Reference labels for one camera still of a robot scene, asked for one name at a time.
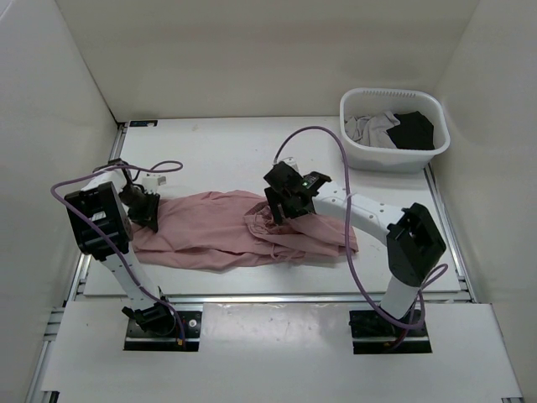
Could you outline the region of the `pink trousers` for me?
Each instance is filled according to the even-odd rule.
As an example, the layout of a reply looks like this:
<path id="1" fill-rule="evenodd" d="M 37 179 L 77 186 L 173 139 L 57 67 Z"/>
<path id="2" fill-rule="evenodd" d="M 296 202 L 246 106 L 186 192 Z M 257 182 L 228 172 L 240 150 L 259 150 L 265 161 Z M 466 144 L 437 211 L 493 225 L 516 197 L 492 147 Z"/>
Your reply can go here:
<path id="1" fill-rule="evenodd" d="M 133 228 L 133 250 L 144 264 L 221 271 L 285 261 L 335 260 L 355 233 L 341 220 L 307 214 L 277 224 L 268 202 L 248 191 L 209 191 L 159 204 L 157 232 Z"/>

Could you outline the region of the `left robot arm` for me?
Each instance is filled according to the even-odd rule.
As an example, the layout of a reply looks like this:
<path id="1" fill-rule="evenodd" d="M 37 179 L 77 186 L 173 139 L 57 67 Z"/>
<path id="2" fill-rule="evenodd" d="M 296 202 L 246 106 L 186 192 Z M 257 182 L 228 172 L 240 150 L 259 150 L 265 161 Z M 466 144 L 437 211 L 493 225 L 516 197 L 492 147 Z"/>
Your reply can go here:
<path id="1" fill-rule="evenodd" d="M 65 206 L 79 250 L 108 268 L 122 287 L 129 300 L 123 313 L 145 332 L 182 337 L 179 314 L 133 250 L 134 224 L 158 232 L 157 188 L 163 173 L 157 165 L 143 169 L 115 159 L 50 192 Z"/>

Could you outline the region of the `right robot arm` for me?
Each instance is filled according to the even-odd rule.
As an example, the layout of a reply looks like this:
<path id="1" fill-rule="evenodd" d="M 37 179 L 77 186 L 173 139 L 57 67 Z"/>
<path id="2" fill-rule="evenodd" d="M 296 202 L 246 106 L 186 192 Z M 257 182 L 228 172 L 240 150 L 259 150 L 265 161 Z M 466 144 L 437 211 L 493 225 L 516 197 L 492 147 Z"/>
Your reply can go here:
<path id="1" fill-rule="evenodd" d="M 339 186 L 329 176 L 312 171 L 301 175 L 294 167 L 280 161 L 263 177 L 268 205 L 277 224 L 298 217 L 322 215 L 341 219 L 346 230 L 345 247 L 350 247 L 353 228 L 376 238 L 387 249 L 391 279 L 379 304 L 366 295 L 353 267 L 352 254 L 347 262 L 358 289 L 374 311 L 381 332 L 394 336 L 407 323 L 407 312 L 420 298 L 430 272 L 446 251 L 427 207 L 394 207 L 365 196 L 352 194 L 350 186 Z"/>

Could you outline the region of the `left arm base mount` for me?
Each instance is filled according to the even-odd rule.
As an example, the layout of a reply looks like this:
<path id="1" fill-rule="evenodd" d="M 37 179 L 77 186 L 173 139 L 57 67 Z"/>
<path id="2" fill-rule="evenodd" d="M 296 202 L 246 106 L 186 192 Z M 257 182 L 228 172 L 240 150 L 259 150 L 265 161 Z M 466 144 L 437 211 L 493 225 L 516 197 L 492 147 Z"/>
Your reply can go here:
<path id="1" fill-rule="evenodd" d="M 125 351 L 197 352 L 201 340 L 202 311 L 178 311 L 180 321 L 161 304 L 136 313 L 124 307 L 128 318 Z"/>

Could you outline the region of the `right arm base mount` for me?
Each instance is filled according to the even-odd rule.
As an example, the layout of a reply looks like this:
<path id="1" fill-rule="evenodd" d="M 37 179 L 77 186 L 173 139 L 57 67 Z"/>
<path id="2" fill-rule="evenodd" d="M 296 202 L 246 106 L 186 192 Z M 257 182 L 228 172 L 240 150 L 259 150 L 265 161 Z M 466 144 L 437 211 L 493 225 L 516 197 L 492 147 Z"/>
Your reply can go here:
<path id="1" fill-rule="evenodd" d="M 375 311 L 349 311 L 354 355 L 432 353 L 425 323 L 406 330 L 382 319 Z"/>

